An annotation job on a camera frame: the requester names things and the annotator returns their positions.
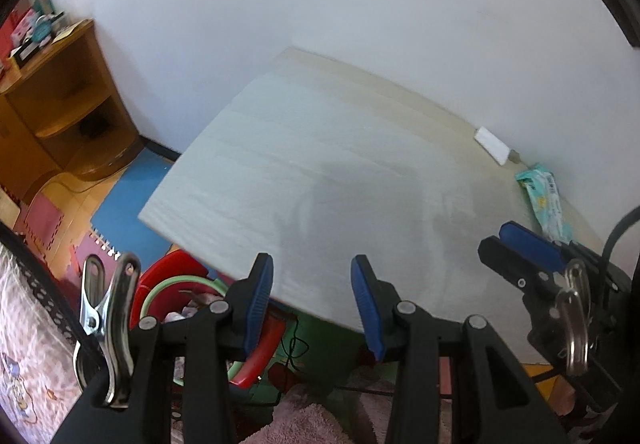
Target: blue foam mat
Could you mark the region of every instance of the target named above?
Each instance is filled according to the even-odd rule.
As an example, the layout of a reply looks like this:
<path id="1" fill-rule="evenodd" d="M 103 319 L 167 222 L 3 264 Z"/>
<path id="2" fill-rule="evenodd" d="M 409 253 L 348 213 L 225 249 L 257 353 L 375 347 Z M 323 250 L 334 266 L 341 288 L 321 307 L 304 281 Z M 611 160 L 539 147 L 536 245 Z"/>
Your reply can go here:
<path id="1" fill-rule="evenodd" d="M 136 254 L 143 272 L 171 247 L 171 242 L 138 220 L 138 214 L 170 167 L 170 162 L 145 148 L 91 219 L 94 230 L 107 239 L 111 247 Z"/>

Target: clamp screw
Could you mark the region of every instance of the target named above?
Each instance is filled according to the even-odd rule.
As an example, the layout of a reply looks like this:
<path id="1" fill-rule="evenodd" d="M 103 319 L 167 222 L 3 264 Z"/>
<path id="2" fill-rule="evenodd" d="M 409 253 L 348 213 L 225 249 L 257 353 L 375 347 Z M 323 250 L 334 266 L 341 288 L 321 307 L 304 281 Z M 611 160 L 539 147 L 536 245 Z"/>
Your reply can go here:
<path id="1" fill-rule="evenodd" d="M 209 310 L 214 314 L 222 314 L 229 310 L 229 303 L 224 301 L 223 299 L 219 299 L 218 301 L 213 302 L 209 305 Z"/>
<path id="2" fill-rule="evenodd" d="M 401 301 L 396 305 L 396 309 L 401 314 L 413 314 L 415 312 L 415 304 L 410 301 Z"/>
<path id="3" fill-rule="evenodd" d="M 158 322 L 156 321 L 156 318 L 154 318 L 153 316 L 145 316 L 140 320 L 138 326 L 143 330 L 151 330 L 157 324 Z"/>
<path id="4" fill-rule="evenodd" d="M 486 319 L 478 314 L 474 314 L 469 317 L 469 324 L 477 330 L 482 330 L 486 326 Z"/>

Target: white block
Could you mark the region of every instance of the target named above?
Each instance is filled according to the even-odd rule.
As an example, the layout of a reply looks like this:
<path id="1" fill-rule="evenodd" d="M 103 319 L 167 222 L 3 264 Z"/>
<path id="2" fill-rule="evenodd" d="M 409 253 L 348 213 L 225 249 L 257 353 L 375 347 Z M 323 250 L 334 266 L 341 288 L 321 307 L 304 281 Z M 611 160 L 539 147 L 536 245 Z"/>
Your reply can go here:
<path id="1" fill-rule="evenodd" d="M 495 135 L 489 132 L 484 126 L 478 128 L 474 139 L 488 151 L 489 155 L 491 155 L 500 166 L 503 166 L 504 163 L 507 162 L 511 148 L 495 137 Z"/>

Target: white wall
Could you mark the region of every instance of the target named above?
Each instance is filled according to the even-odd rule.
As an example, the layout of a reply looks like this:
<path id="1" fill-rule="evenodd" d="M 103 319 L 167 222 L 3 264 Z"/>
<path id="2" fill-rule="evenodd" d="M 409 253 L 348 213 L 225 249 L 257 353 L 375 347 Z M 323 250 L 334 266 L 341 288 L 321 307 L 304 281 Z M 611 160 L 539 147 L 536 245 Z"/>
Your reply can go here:
<path id="1" fill-rule="evenodd" d="M 143 135 L 185 150 L 285 47 L 415 90 L 528 162 L 604 237 L 640 202 L 640 54 L 600 0 L 54 0 L 93 16 Z M 638 236 L 617 259 L 630 269 Z"/>

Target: wooden shelf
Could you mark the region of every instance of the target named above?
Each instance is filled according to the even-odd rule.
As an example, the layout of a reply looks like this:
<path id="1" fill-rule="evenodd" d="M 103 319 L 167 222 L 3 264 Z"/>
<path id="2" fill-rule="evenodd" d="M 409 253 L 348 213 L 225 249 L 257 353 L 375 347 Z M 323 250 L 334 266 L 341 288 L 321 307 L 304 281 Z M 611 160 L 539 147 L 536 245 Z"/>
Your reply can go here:
<path id="1" fill-rule="evenodd" d="M 82 180 L 99 180 L 133 160 L 142 143 L 135 130 L 111 127 L 100 137 L 87 139 L 65 171 Z"/>
<path id="2" fill-rule="evenodd" d="M 35 110 L 44 122 L 34 131 L 39 139 L 61 134 L 104 103 L 109 97 L 107 87 L 91 84 L 81 87 L 64 98 L 38 100 L 40 109 Z"/>
<path id="3" fill-rule="evenodd" d="M 69 47 L 71 44 L 78 41 L 88 31 L 93 29 L 94 20 L 84 20 L 80 23 L 73 32 L 66 38 L 51 43 L 44 47 L 39 54 L 37 54 L 32 60 L 27 62 L 21 69 L 12 68 L 2 78 L 0 82 L 0 94 L 16 91 L 22 84 L 31 78 L 43 65 L 55 58 L 58 53 Z"/>

